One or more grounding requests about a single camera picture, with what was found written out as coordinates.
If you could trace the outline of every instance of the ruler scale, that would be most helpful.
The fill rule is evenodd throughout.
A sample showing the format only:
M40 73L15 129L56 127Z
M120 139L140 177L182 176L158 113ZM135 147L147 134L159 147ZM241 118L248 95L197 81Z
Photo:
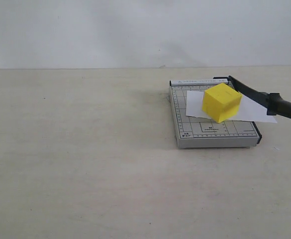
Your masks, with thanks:
M187 91L205 91L220 83L233 87L226 79L170 81L170 99L178 148L251 147L261 140L254 122L186 116Z

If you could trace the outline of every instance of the table surface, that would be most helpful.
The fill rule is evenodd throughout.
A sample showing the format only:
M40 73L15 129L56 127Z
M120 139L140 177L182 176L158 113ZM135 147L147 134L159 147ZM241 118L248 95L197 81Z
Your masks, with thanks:
M291 239L291 119L253 148L183 149L169 81L290 67L0 70L1 239Z

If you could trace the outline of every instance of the yellow block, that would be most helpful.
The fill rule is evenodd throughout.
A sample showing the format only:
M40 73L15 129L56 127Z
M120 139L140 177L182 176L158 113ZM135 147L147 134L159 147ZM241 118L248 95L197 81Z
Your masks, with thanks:
M221 83L205 90L202 110L220 123L238 113L241 98L240 92Z

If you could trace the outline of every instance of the white paper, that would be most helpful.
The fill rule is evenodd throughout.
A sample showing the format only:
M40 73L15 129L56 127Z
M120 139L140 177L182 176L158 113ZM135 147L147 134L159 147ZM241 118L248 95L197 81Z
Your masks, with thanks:
M187 91L186 116L211 119L203 110L204 92ZM247 96L243 95L237 115L228 120L255 121L277 123L273 116L267 115L267 109Z

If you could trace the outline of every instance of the white wall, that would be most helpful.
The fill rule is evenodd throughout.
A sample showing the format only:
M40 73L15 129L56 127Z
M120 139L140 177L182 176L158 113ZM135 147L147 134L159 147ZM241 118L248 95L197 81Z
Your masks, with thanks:
M0 68L291 64L291 0L0 0Z

